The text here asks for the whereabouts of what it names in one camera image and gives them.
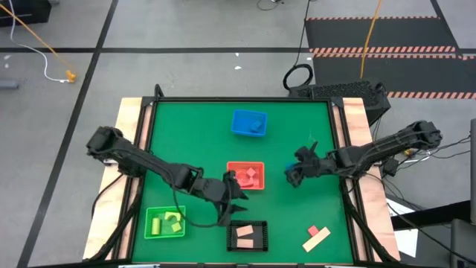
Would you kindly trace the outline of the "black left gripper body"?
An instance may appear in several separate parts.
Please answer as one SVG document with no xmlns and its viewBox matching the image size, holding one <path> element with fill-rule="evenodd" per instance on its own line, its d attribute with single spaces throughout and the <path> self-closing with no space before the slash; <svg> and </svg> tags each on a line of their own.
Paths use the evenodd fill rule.
<svg viewBox="0 0 476 268">
<path fill-rule="evenodd" d="M 217 212 L 215 226 L 229 224 L 232 214 L 232 200 L 235 199 L 236 178 L 234 171 L 225 172 L 222 180 L 204 178 L 200 170 L 191 186 L 191 194 L 211 202 Z"/>
</svg>

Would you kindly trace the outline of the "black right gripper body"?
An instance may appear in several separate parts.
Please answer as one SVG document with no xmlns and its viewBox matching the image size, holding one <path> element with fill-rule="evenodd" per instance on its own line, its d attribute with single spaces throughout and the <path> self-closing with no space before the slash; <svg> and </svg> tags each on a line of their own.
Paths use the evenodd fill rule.
<svg viewBox="0 0 476 268">
<path fill-rule="evenodd" d="M 319 158 L 315 153 L 318 142 L 315 141 L 311 147 L 303 148 L 302 172 L 305 177 L 319 177 L 323 175 L 332 175 L 337 170 L 335 160 L 326 157 Z"/>
</svg>

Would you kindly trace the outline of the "red plastic basket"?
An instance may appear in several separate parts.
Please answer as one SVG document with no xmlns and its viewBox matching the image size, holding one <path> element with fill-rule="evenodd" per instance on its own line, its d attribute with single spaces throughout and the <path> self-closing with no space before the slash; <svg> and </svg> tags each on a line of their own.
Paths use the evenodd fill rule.
<svg viewBox="0 0 476 268">
<path fill-rule="evenodd" d="M 261 191 L 265 187 L 265 165 L 263 162 L 228 162 L 227 170 L 234 171 L 235 177 L 238 170 L 247 170 L 253 168 L 256 171 L 256 174 L 253 176 L 254 185 L 249 188 L 241 188 L 243 190 L 257 190 Z"/>
</svg>

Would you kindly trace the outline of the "black plastic basket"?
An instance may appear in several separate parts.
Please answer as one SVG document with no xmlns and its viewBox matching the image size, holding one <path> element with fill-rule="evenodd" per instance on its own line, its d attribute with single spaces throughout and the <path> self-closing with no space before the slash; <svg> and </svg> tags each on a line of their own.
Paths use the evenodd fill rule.
<svg viewBox="0 0 476 268">
<path fill-rule="evenodd" d="M 244 237 L 237 237 L 236 228 L 240 226 L 252 225 L 253 234 Z M 253 249 L 237 248 L 237 239 L 252 239 L 254 241 Z M 226 249 L 228 252 L 267 252 L 268 251 L 268 224 L 263 220 L 232 220 L 227 227 Z"/>
</svg>

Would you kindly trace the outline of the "wooden table side board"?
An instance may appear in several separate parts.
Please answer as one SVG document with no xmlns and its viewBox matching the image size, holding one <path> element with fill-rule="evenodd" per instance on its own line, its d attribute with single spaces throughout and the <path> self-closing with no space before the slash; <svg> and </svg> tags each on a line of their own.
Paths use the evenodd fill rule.
<svg viewBox="0 0 476 268">
<path fill-rule="evenodd" d="M 149 130 L 151 106 L 143 106 L 141 98 L 123 98 L 120 102 L 115 127 L 124 137 L 144 148 Z M 100 183 L 101 195 L 94 205 L 83 259 L 90 259 L 100 251 L 112 232 L 125 217 L 138 195 L 139 178 L 121 176 L 116 164 L 104 167 Z"/>
<path fill-rule="evenodd" d="M 340 146 L 360 146 L 373 140 L 361 98 L 345 98 L 343 107 L 334 106 L 333 112 Z M 359 180 L 359 186 L 353 186 L 351 180 L 347 181 L 347 186 L 352 189 L 350 199 L 353 205 L 357 204 L 356 198 L 360 198 L 363 208 L 359 211 L 364 213 L 372 233 L 387 252 L 399 260 L 400 254 L 379 169 L 375 166 L 371 167 Z"/>
</svg>

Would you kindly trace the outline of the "green plastic basket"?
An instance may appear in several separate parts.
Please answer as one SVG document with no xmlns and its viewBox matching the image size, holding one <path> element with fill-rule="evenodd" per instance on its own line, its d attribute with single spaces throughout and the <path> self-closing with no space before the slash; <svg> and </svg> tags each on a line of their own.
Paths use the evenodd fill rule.
<svg viewBox="0 0 476 268">
<path fill-rule="evenodd" d="M 177 222 L 174 218 L 172 220 L 165 220 L 164 214 L 166 211 L 176 211 L 181 214 L 181 221 Z M 185 235 L 186 223 L 184 216 L 186 214 L 186 207 L 180 205 L 178 208 L 175 206 L 163 206 L 163 207 L 152 207 L 146 210 L 146 221 L 144 225 L 144 238 L 147 239 L 160 239 L 160 238 L 174 238 L 174 237 L 183 237 Z M 151 225 L 152 218 L 158 217 L 161 219 L 161 232 L 158 236 L 151 235 Z M 181 231 L 174 232 L 172 230 L 172 225 L 174 223 L 181 224 Z"/>
</svg>

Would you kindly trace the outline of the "long natural wood plank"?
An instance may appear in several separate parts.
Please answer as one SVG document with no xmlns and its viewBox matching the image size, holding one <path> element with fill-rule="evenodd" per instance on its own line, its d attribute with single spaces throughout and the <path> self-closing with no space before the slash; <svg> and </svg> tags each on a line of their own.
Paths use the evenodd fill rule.
<svg viewBox="0 0 476 268">
<path fill-rule="evenodd" d="M 319 229 L 319 233 L 317 233 L 313 237 L 310 237 L 310 239 L 308 239 L 308 241 L 306 241 L 302 245 L 304 251 L 305 252 L 310 252 L 312 249 L 314 249 L 320 242 L 322 242 L 329 235 L 330 235 L 330 230 L 327 227 L 323 227 L 322 229 Z"/>
</svg>

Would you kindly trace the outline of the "blue plastic basket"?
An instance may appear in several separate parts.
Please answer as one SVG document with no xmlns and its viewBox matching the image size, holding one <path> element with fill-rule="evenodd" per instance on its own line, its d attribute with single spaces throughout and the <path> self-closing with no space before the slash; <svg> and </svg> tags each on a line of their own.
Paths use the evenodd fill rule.
<svg viewBox="0 0 476 268">
<path fill-rule="evenodd" d="M 266 134 L 267 119 L 268 115 L 265 112 L 235 109 L 231 122 L 231 132 L 237 135 L 263 137 Z M 254 121 L 262 122 L 262 126 L 260 128 L 259 133 L 253 133 L 249 129 L 249 126 Z"/>
</svg>

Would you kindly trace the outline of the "black computer tower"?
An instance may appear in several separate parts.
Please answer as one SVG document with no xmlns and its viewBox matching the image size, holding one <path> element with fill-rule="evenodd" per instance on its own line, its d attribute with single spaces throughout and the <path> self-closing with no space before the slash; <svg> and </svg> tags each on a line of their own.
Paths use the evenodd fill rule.
<svg viewBox="0 0 476 268">
<path fill-rule="evenodd" d="M 384 84 L 371 80 L 331 85 L 296 86 L 289 90 L 289 97 L 308 99 L 329 98 L 337 101 L 344 98 L 361 98 L 370 126 L 376 123 L 391 108 Z"/>
</svg>

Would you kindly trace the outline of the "white paper sheet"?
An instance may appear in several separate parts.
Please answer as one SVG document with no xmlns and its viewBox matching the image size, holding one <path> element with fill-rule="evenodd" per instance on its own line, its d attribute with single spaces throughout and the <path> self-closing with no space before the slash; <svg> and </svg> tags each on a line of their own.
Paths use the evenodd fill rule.
<svg viewBox="0 0 476 268">
<path fill-rule="evenodd" d="M 414 212 L 413 209 L 404 205 L 400 205 L 393 200 L 387 199 L 387 206 L 391 216 L 397 216 L 398 214 L 407 214 Z M 417 255 L 417 241 L 419 231 L 417 229 L 406 229 L 401 231 L 394 231 L 397 248 L 405 255 L 415 258 Z"/>
</svg>

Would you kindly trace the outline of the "black hazard-striped floor mat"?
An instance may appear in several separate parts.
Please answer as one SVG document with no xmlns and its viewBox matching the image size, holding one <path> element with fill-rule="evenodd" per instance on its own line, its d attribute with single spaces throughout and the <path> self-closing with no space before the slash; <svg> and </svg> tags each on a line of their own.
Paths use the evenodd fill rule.
<svg viewBox="0 0 476 268">
<path fill-rule="evenodd" d="M 465 99 L 476 101 L 476 57 L 454 55 L 315 57 L 321 84 L 381 82 L 389 98 Z"/>
<path fill-rule="evenodd" d="M 370 47 L 457 46 L 436 16 L 312 17 L 306 20 L 310 48 L 362 48 L 371 31 Z"/>
</svg>

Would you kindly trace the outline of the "dark grey equipment box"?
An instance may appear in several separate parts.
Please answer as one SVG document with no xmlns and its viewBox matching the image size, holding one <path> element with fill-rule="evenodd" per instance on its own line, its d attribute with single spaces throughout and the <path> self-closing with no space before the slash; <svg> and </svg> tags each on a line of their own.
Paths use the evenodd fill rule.
<svg viewBox="0 0 476 268">
<path fill-rule="evenodd" d="M 464 220 L 451 222 L 451 268 L 476 268 L 476 226 Z"/>
</svg>

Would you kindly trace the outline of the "black cabinet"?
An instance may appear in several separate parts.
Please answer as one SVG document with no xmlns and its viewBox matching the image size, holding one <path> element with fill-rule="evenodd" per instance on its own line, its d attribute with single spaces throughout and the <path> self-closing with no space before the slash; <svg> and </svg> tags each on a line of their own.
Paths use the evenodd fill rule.
<svg viewBox="0 0 476 268">
<path fill-rule="evenodd" d="M 51 4 L 48 0 L 0 0 L 0 4 L 11 10 L 25 24 L 46 23 L 49 20 Z"/>
</svg>

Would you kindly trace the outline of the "grey vertical post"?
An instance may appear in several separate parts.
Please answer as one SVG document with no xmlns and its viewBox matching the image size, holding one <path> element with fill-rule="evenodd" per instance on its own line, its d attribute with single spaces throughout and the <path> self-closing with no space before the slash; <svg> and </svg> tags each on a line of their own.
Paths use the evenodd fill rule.
<svg viewBox="0 0 476 268">
<path fill-rule="evenodd" d="M 470 122 L 470 220 L 476 225 L 476 118 Z"/>
</svg>

